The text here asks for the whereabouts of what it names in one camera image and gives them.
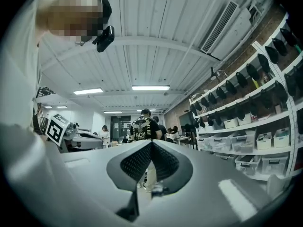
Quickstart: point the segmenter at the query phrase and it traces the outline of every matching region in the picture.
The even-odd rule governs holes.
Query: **air conditioner vent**
[[[212,48],[215,41],[218,39],[220,33],[224,30],[228,22],[231,20],[232,17],[234,17],[235,12],[237,12],[237,8],[239,6],[234,3],[233,1],[230,1],[229,4],[226,6],[225,10],[223,11],[222,15],[220,16],[218,22],[216,23],[214,29],[210,33],[207,40],[204,42],[204,44],[201,47],[201,50],[205,53],[209,53],[210,49]]]

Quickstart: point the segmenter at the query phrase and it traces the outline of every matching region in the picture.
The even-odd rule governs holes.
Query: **white storage box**
[[[224,154],[224,153],[216,153],[216,157],[220,157],[222,160],[225,160],[233,165],[235,165],[236,155]]]
[[[266,134],[260,134],[257,138],[257,149],[269,149],[271,148],[271,132]]]
[[[289,128],[277,130],[274,135],[275,147],[287,147],[289,146]]]
[[[236,169],[247,175],[254,175],[260,163],[260,156],[238,156],[235,159]]]
[[[286,167],[288,153],[262,156],[262,173],[282,175]]]
[[[229,151],[231,149],[231,138],[230,136],[234,135],[230,132],[227,133],[219,133],[208,139],[209,144],[213,147],[213,149],[221,150],[221,151]]]
[[[248,124],[251,123],[251,114],[247,113],[245,114],[245,117],[243,120],[237,118],[239,125],[244,125],[244,124]]]
[[[239,125],[237,118],[225,120],[225,121],[223,121],[223,123],[224,123],[226,129],[234,128]]]
[[[252,153],[256,145],[256,131],[235,132],[231,137],[232,149],[241,153]]]
[[[212,149],[212,146],[209,144],[209,138],[214,134],[204,134],[196,137],[197,144],[199,149]]]

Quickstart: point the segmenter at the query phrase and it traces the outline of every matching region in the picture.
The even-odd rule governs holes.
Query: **white shelving unit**
[[[234,150],[228,150],[228,151],[223,151],[223,150],[219,150],[219,149],[204,149],[204,148],[200,148],[201,150],[205,150],[205,151],[211,151],[211,152],[216,152],[216,153],[224,153],[224,154],[231,154],[231,155],[271,155],[271,154],[278,154],[278,153],[285,153],[285,152],[289,152],[291,151],[291,146],[287,146],[287,147],[271,147],[270,149],[262,149],[262,150],[257,150],[254,149],[252,153],[241,153],[238,151],[234,151]]]
[[[273,64],[270,59],[269,56],[265,50],[265,46],[273,46],[272,45],[272,39],[273,38],[278,38],[281,39],[282,41],[285,42],[285,39],[282,37],[280,29],[281,28],[288,28],[288,25],[286,23],[286,19],[288,18],[288,15],[286,14],[284,16],[284,19],[282,20],[282,22],[280,23],[280,25],[277,27],[277,29],[274,31],[274,33],[269,37],[269,39],[264,43],[264,45],[260,45],[257,41],[255,41],[252,46],[257,50],[246,62],[244,62],[235,72],[233,72],[230,76],[228,76],[225,80],[223,80],[222,82],[220,82],[217,86],[215,86],[214,88],[210,89],[207,93],[201,95],[198,98],[194,98],[194,99],[190,99],[189,102],[190,104],[194,104],[195,102],[199,102],[201,100],[202,97],[206,97],[208,96],[208,94],[210,92],[214,92],[218,87],[223,86],[227,80],[231,80],[232,78],[236,77],[236,73],[243,71],[246,68],[246,65],[248,63],[251,63],[252,61],[254,61],[257,57],[257,54],[263,54],[267,57],[268,59],[268,63],[269,66],[272,70],[272,72],[274,73],[275,77],[272,78],[268,83],[262,85],[261,87],[259,87],[258,89],[250,92],[249,94],[247,94],[246,96],[239,98],[237,100],[234,100],[231,103],[228,103],[222,107],[216,108],[214,110],[211,110],[209,112],[206,113],[202,113],[200,115],[194,116],[194,118],[200,118],[203,116],[207,116],[208,114],[211,115],[215,112],[220,112],[222,110],[226,110],[226,108],[230,108],[231,106],[235,105],[236,103],[240,103],[243,102],[245,100],[248,100],[249,97],[253,97],[258,95],[262,89],[268,89],[270,88],[274,82],[277,80],[278,82],[280,82],[284,88],[287,90],[286,87],[286,81],[284,78],[284,74],[285,73],[289,73],[292,71],[292,69],[294,68],[294,66],[296,66],[303,58],[303,52],[300,53],[297,58],[287,67],[285,68],[283,71],[281,71],[279,69],[279,67],[276,64]],[[257,150],[256,148],[253,150],[252,153],[240,153],[240,152],[235,152],[233,150],[229,150],[229,151],[221,151],[221,150],[216,150],[216,149],[204,149],[204,148],[199,148],[203,151],[211,151],[211,152],[218,152],[218,153],[225,153],[225,154],[232,154],[232,155],[270,155],[270,154],[277,154],[277,153],[285,153],[285,152],[289,152],[289,160],[288,160],[288,166],[286,168],[286,173],[285,175],[277,175],[277,177],[283,179],[283,178],[289,178],[289,177],[294,177],[298,174],[300,174],[302,172],[302,169],[299,170],[294,170],[294,166],[295,166],[295,162],[296,162],[296,156],[297,156],[297,151],[299,148],[303,147],[303,142],[298,142],[298,126],[297,126],[297,117],[296,117],[296,113],[298,110],[303,108],[303,99],[297,102],[294,102],[293,98],[288,95],[288,100],[287,100],[287,111],[284,111],[282,113],[276,114],[276,115],[272,115],[269,118],[262,120],[262,121],[256,121],[256,122],[252,122],[250,124],[245,124],[245,125],[241,125],[241,126],[237,126],[234,128],[229,128],[229,129],[220,129],[220,130],[208,130],[208,131],[201,131],[197,129],[197,139],[199,138],[199,134],[215,134],[215,133],[223,133],[223,132],[232,132],[232,131],[240,131],[240,130],[245,130],[245,129],[250,129],[250,128],[255,128],[261,125],[265,125],[283,118],[288,117],[289,122],[290,122],[290,138],[291,138],[291,143],[290,146],[287,147],[282,147],[282,148],[275,148],[275,147],[271,147],[270,149],[266,149],[266,150]],[[267,181],[270,175],[264,175],[260,172],[260,169],[257,170],[256,174],[251,176],[251,175],[247,175],[247,177],[251,178],[251,179],[255,179],[255,180],[259,180],[259,181]]]
[[[229,129],[222,129],[222,130],[213,130],[213,131],[198,131],[199,134],[213,134],[213,133],[224,133],[224,132],[231,132],[231,131],[241,131],[245,129],[255,128],[267,123],[271,123],[274,121],[277,121],[279,119],[283,119],[285,117],[289,116],[289,112],[285,111],[283,113],[279,113],[273,116],[270,116],[268,119],[261,120],[261,121],[255,121],[252,123],[239,125],[237,127],[229,128]]]

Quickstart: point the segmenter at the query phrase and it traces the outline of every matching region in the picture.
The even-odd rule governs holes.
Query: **man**
[[[161,140],[164,140],[166,141],[166,128],[164,125],[162,124],[159,124],[159,117],[158,116],[153,116],[153,119],[157,122],[158,126],[159,126],[159,129],[161,130],[162,132],[162,137],[161,137]]]
[[[151,118],[151,112],[145,108],[141,111],[141,116],[137,118],[131,126],[132,140],[158,139],[162,137],[162,132],[158,123]]]
[[[159,129],[157,122],[151,119],[151,112],[145,108],[141,111],[141,116],[137,118],[131,126],[131,138],[132,140],[148,140],[158,139],[162,137],[162,132]],[[141,183],[144,182],[145,173],[137,184],[137,188],[141,188]],[[151,162],[147,168],[147,181],[145,184],[145,191],[147,193],[152,191],[154,184],[157,182],[156,169]]]
[[[0,123],[25,129],[32,126],[41,80],[38,50],[43,35],[49,32],[87,42],[102,32],[111,12],[108,0],[27,0],[0,47]]]

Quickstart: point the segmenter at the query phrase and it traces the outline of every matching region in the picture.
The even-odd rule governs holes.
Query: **black t-shirt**
[[[134,140],[157,139],[156,131],[159,131],[157,122],[154,119],[140,116],[131,126],[131,135],[134,135]]]
[[[165,140],[164,135],[167,133],[166,128],[162,124],[158,124],[159,129],[162,131],[161,140]]]

